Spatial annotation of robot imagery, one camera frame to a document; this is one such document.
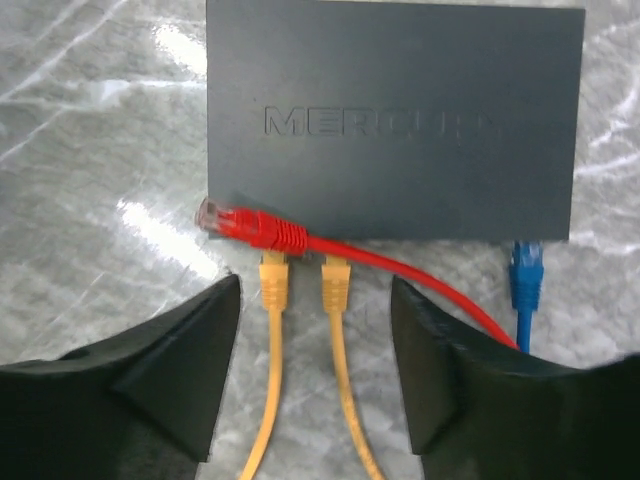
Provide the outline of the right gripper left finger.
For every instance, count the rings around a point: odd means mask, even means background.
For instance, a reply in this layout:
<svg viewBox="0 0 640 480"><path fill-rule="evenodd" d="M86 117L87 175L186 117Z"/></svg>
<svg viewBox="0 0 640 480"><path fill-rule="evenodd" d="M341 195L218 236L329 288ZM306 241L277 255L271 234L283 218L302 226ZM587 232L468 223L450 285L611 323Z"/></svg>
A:
<svg viewBox="0 0 640 480"><path fill-rule="evenodd" d="M54 360L1 369L5 479L193 479L208 460L241 307L229 275Z"/></svg>

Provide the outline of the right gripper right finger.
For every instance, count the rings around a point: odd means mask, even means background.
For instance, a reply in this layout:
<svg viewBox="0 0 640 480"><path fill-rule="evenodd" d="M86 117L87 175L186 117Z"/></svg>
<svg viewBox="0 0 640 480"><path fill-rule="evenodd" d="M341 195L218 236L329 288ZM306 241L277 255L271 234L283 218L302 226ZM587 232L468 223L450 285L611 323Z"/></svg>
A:
<svg viewBox="0 0 640 480"><path fill-rule="evenodd" d="M507 347L395 279L391 330L428 479L635 479L639 358L576 369Z"/></svg>

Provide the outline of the yellow ethernet cable long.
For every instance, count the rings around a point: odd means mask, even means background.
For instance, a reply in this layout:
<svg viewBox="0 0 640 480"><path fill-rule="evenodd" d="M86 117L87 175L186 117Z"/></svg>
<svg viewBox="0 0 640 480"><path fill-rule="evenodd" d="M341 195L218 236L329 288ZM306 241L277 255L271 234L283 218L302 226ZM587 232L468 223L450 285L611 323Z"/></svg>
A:
<svg viewBox="0 0 640 480"><path fill-rule="evenodd" d="M269 320L269 372L261 425L239 480L252 480L267 450L279 409L283 379L283 313L288 304L289 265L285 254L265 250L259 265L261 298Z"/></svg>

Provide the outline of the yellow ethernet cable short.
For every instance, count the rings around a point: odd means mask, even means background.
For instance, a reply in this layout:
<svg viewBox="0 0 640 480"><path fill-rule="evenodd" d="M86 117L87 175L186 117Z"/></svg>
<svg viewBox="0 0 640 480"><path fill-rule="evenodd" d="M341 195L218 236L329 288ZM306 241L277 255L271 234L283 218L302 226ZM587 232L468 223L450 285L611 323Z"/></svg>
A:
<svg viewBox="0 0 640 480"><path fill-rule="evenodd" d="M376 462L361 426L349 378L343 316L348 307L351 266L343 258L327 256L321 274L323 307L329 320L335 377L346 425L369 477L384 480L385 475Z"/></svg>

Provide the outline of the black network switch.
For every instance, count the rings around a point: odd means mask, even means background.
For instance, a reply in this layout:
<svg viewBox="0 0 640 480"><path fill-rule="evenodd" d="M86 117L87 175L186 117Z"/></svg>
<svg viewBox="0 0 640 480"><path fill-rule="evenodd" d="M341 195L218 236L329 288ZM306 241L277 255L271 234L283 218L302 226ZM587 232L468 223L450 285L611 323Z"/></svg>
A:
<svg viewBox="0 0 640 480"><path fill-rule="evenodd" d="M210 1L209 194L335 239L564 241L585 16Z"/></svg>

